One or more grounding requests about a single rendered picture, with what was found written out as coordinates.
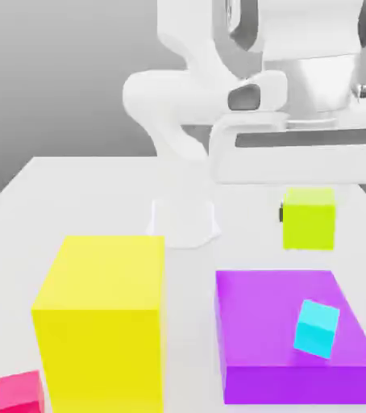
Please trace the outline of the small lime cube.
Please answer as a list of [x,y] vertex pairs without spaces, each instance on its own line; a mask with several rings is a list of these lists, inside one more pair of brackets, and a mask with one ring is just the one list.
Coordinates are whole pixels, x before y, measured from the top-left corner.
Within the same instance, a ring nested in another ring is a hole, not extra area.
[[282,214],[284,249],[334,249],[336,201],[332,188],[288,188]]

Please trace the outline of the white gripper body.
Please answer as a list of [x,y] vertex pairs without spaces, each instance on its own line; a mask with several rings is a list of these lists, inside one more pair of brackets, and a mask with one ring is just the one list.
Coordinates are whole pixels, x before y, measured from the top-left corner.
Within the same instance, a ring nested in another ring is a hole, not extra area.
[[366,184],[366,144],[239,148],[239,133],[282,138],[286,115],[225,115],[211,129],[210,174],[221,184]]

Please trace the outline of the large purple box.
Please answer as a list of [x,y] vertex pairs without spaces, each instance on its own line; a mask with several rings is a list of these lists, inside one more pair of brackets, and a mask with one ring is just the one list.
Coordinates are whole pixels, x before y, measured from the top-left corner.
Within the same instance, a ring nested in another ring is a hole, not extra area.
[[[329,359],[293,347],[305,299],[340,310]],[[332,272],[218,271],[215,315],[226,404],[366,404],[366,335]]]

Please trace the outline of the small cyan cube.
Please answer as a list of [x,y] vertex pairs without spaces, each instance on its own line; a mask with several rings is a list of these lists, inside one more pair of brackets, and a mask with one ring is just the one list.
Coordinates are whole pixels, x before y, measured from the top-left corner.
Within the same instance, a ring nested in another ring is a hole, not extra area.
[[305,299],[298,316],[293,347],[329,359],[335,341],[340,310]]

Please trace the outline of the large yellow box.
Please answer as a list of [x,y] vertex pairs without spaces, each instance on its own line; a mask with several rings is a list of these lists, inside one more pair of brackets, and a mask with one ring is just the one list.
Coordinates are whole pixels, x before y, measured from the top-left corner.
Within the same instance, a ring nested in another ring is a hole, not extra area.
[[68,236],[32,305],[52,413],[163,413],[164,239]]

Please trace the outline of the small pink cube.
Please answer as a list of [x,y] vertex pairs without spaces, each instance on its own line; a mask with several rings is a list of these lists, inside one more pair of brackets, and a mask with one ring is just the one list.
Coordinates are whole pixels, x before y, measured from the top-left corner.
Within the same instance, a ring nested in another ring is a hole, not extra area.
[[45,413],[39,370],[0,378],[0,413]]

